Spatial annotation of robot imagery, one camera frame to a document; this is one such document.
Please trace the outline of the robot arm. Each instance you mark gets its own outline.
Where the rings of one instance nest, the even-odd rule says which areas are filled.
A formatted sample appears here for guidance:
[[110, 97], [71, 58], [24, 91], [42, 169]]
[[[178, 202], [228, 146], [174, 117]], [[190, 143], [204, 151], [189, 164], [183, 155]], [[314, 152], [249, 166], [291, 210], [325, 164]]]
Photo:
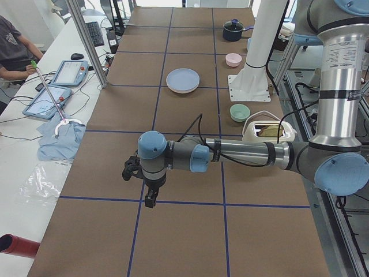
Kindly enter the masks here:
[[204, 172], [221, 158], [251, 167], [278, 166], [301, 174], [336, 196], [356, 193], [368, 182], [368, 162], [355, 137], [362, 93], [362, 58], [368, 37], [367, 1], [299, 1], [295, 35], [323, 44], [317, 130], [307, 143], [247, 142], [186, 136], [168, 141], [157, 131], [138, 139], [138, 177], [156, 204], [169, 169]]

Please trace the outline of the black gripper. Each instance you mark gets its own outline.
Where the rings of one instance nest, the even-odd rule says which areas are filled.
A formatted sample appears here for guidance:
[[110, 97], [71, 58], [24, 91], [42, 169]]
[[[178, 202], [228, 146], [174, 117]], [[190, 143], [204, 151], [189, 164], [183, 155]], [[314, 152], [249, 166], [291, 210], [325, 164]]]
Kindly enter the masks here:
[[165, 184], [166, 177], [161, 177], [156, 180], [145, 178], [145, 185], [148, 187], [148, 192], [145, 196], [145, 206], [154, 208], [156, 206], [156, 197], [159, 194], [159, 189]]

